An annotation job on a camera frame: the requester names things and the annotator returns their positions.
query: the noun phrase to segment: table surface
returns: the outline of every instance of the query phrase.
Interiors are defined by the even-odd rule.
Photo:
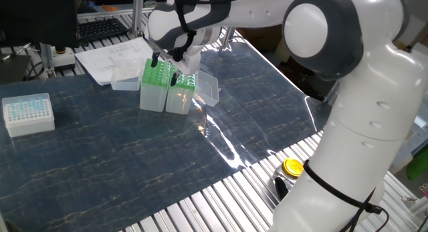
[[[0,121],[4,218],[24,231],[119,231],[325,125],[330,108],[246,43],[202,56],[220,102],[187,116],[140,110],[140,92],[88,76],[1,86],[0,98],[49,93],[56,124],[11,139]]]

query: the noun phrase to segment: plastic box lid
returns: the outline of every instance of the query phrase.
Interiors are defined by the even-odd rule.
[[[47,93],[4,98],[2,103],[6,128],[54,120]]]
[[[116,67],[113,70],[110,83],[135,83],[137,86],[139,86],[143,68],[144,60],[119,59],[116,62]]]
[[[215,106],[219,98],[219,81],[211,75],[199,70],[194,98],[209,106]]]

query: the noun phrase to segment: black strap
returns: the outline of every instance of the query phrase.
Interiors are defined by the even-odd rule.
[[[358,207],[360,209],[365,210],[367,213],[376,213],[377,215],[382,212],[382,208],[376,205],[372,205],[369,202],[367,203],[361,203],[360,201],[357,201],[348,195],[345,195],[344,193],[340,192],[339,190],[335,189],[333,186],[329,185],[326,181],[321,179],[309,166],[309,159],[305,161],[303,164],[303,168],[305,172],[311,177],[315,182],[317,182],[321,187],[323,187],[328,192],[332,193],[334,196],[338,197],[339,199],[347,202],[350,205],[354,205],[355,207]]]
[[[183,5],[184,5],[183,0],[174,0],[174,1],[177,8],[177,15],[179,16],[181,29],[183,29],[183,31],[187,33],[187,41],[184,46],[177,47],[172,51],[168,51],[168,54],[171,55],[176,62],[179,62],[183,59],[183,54],[187,51],[187,48],[189,48],[192,45],[193,38],[195,38],[196,36],[196,31],[190,30],[189,27],[187,26],[187,23],[185,20],[185,14],[183,11]]]

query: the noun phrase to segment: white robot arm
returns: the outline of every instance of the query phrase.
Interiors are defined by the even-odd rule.
[[[220,26],[283,24],[297,62],[323,80],[340,79],[320,145],[276,207],[270,231],[345,231],[362,209],[380,213],[363,202],[380,201],[426,85],[422,65],[392,43],[405,27],[403,7],[403,0],[169,0],[150,14],[150,39],[186,74]]]

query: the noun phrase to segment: yellow bottle cap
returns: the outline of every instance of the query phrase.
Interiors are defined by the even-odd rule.
[[[282,163],[283,172],[291,177],[299,177],[303,172],[303,164],[294,158],[286,158]]]

